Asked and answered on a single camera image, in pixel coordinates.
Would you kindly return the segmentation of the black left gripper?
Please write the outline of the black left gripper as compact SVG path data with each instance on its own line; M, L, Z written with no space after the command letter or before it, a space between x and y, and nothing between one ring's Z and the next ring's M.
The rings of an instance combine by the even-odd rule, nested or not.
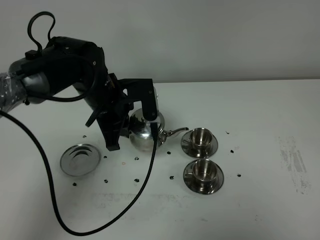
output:
M105 81L98 80L85 101L93 110L85 125L89 127L97 120L109 151L120 149L120 136L129 138L129 112L134 109L135 102L141 102L145 120L155 121L158 117L151 78L117 79L110 73Z

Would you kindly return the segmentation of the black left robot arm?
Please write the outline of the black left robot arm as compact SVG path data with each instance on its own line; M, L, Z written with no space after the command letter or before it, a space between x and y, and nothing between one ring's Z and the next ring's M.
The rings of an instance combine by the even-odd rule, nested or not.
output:
M104 50L95 43L70 37L54 37L40 52L30 50L13 62L9 73L17 80L22 100L33 104L57 102L57 94L74 87L78 96L64 102L85 100L92 114L86 122L97 122L106 148L120 148L119 138L129 133L129 112L141 102L142 115L155 121L159 114L153 81L117 79L109 73Z

